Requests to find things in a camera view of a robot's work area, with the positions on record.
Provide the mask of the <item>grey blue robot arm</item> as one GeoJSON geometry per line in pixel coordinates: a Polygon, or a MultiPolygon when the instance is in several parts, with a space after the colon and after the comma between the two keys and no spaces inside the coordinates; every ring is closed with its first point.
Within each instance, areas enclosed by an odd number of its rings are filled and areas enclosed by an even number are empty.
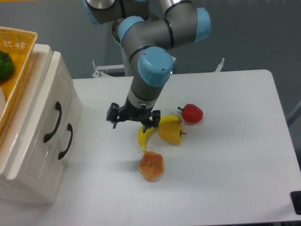
{"type": "Polygon", "coordinates": [[[125,104],[112,103],[107,120],[113,125],[140,122],[145,129],[158,127],[160,111],[154,105],[168,81],[174,63],[169,49],[206,39],[211,18],[189,0],[163,0],[162,19],[153,20],[147,0],[86,0],[86,12],[94,24],[120,21],[117,41],[133,74],[125,104]]]}

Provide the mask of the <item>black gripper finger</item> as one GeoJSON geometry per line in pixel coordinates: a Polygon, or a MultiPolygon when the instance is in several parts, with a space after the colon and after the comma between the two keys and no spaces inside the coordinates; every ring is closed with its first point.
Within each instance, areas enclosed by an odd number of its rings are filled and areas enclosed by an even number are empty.
{"type": "Polygon", "coordinates": [[[150,113],[150,118],[143,120],[143,132],[146,132],[148,129],[157,128],[161,118],[161,111],[155,110],[150,113]]]}
{"type": "Polygon", "coordinates": [[[113,128],[115,129],[117,123],[125,121],[124,107],[120,107],[116,103],[111,103],[107,111],[106,120],[110,121],[113,124],[113,128]]]}

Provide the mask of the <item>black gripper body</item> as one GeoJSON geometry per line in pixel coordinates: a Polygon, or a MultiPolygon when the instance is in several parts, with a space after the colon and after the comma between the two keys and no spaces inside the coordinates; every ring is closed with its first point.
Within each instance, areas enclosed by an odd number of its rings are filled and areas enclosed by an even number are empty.
{"type": "Polygon", "coordinates": [[[144,106],[135,107],[131,104],[128,98],[126,98],[124,106],[121,108],[119,119],[120,121],[137,121],[141,123],[145,123],[149,120],[151,116],[151,108],[146,108],[144,106]]]}

